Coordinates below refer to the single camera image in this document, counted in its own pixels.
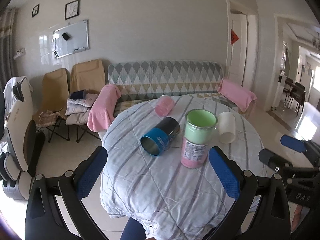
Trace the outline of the operator hand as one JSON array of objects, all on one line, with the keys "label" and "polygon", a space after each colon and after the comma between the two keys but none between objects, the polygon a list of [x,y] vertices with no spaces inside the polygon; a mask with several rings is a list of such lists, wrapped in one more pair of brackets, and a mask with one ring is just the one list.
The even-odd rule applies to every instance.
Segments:
[{"label": "operator hand", "polygon": [[297,205],[295,212],[293,214],[293,220],[291,224],[291,232],[294,232],[296,228],[301,224],[302,220],[306,217],[309,212],[309,208]]}]

